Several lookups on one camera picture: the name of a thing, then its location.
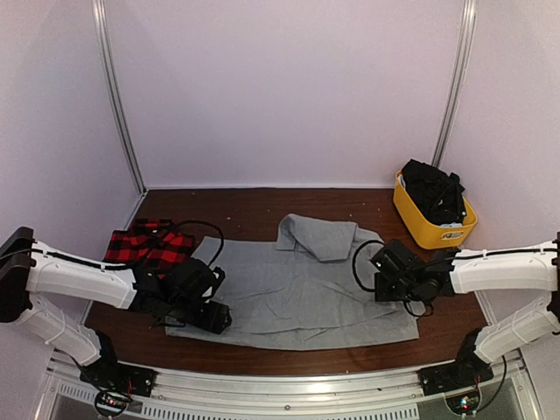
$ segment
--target vertical metal pole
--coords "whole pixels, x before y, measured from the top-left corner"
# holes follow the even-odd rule
[[[101,48],[101,59],[103,69],[105,71],[105,80],[107,82],[108,96],[115,117],[116,128],[121,139],[124,156],[129,165],[130,173],[134,181],[134,186],[139,194],[146,192],[142,173],[138,165],[137,156],[130,140],[129,126],[126,123],[124,115],[121,94],[116,82],[115,65],[113,62],[113,54],[111,52],[111,44],[109,43],[109,30],[107,27],[107,18],[105,16],[104,0],[92,0],[94,9],[94,23],[97,30],[97,37]]]
[[[458,35],[457,56],[455,58],[455,69],[451,79],[451,87],[447,98],[447,106],[445,107],[444,120],[439,131],[436,149],[431,164],[439,167],[445,152],[445,146],[449,140],[452,130],[453,120],[459,105],[459,93],[463,86],[465,78],[466,66],[471,55],[471,46],[473,45],[474,24],[476,22],[476,0],[465,0],[463,6],[463,19]]]

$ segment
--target pile of black clothes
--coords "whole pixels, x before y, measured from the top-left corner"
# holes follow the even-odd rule
[[[430,164],[411,159],[402,168],[406,192],[418,210],[434,225],[463,223],[466,216],[459,175],[447,175]]]

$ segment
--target yellow bin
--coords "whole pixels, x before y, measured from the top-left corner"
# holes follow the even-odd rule
[[[471,205],[465,200],[466,216],[462,227],[441,227],[429,223],[412,198],[401,185],[401,172],[396,173],[395,195],[393,202],[402,217],[402,221],[409,229],[418,245],[424,249],[457,247],[471,233],[474,225],[479,221]]]

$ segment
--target gray cloth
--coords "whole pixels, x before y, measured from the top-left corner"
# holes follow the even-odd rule
[[[167,327],[167,334],[283,350],[416,339],[416,320],[402,304],[376,303],[353,280],[351,256],[369,239],[381,238],[353,222],[291,214],[281,221],[276,243],[226,241],[216,262],[226,280],[214,300],[229,305],[233,324],[221,335],[189,325]],[[219,243],[205,238],[193,256],[207,261]],[[364,248],[357,262],[360,278],[370,287],[375,267],[369,259],[380,247]]]

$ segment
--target checkered fabric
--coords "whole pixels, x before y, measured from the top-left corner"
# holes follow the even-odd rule
[[[116,230],[105,254],[106,263],[136,263],[168,270],[184,263],[194,251],[194,237],[179,232],[171,219],[136,219],[129,230]]]

